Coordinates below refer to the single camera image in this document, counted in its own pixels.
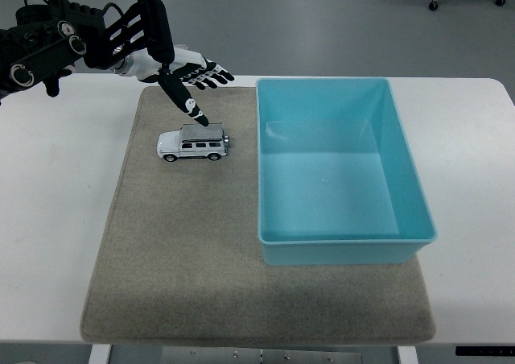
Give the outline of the white-and-black robot hand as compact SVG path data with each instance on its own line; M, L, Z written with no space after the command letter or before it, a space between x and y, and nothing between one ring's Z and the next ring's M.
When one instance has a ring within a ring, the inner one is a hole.
M201 126L208 126L204 115L187 89L193 85L200 90L215 89L234 80L233 75L198 52L175 48L175 60L170 64L160 64L146 50L127 56L120 67L119 74L136 77L143 83L156 83L171 101L188 117Z

